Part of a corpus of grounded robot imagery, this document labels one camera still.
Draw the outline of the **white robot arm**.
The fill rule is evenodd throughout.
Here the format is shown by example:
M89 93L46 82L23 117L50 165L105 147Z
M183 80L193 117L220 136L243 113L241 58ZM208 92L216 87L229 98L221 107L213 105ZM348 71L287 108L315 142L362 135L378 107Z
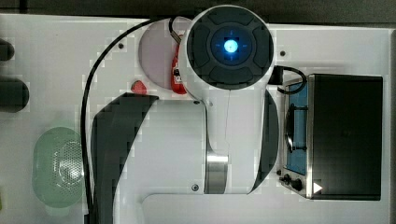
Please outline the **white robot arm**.
M183 94L126 92L95 115L85 224L146 224L143 203L156 194L253 192L278 152L274 54L254 12L225 5L198 14L177 51Z

